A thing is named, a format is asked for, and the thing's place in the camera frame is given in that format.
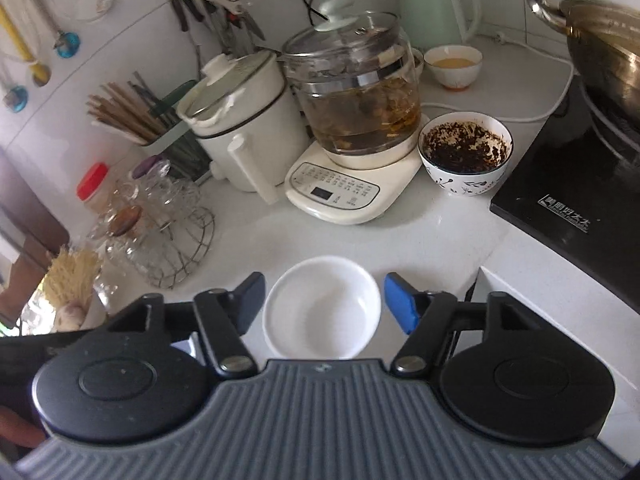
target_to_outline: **light green electric kettle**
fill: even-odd
[[[471,0],[473,16],[467,27],[460,0],[399,0],[401,25],[411,46],[426,51],[443,44],[466,43],[478,30],[480,0]]]

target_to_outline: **white electric cooking pot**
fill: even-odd
[[[212,158],[211,173],[271,204],[275,186],[308,147],[300,110],[273,52],[236,60],[220,55],[177,106]]]

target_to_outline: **black circular disc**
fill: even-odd
[[[551,446],[597,434],[613,401],[607,368],[562,339],[483,342],[451,358],[440,374],[446,404],[484,434],[525,446]]]
[[[210,391],[190,355],[146,333],[91,333],[46,363],[33,381],[36,408],[74,440],[123,444],[187,421]]]

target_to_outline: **control panel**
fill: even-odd
[[[296,168],[289,183],[314,202],[344,210],[366,207],[380,192],[376,184],[309,162]]]

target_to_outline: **blue suction hook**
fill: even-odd
[[[24,86],[16,85],[12,87],[2,98],[2,102],[9,110],[17,114],[24,110],[29,100],[29,93]]]
[[[430,302],[428,293],[413,288],[397,272],[390,272],[385,276],[386,306],[405,334],[415,330]]]
[[[69,58],[76,55],[80,48],[80,36],[74,32],[61,32],[56,41],[55,49],[60,57]]]

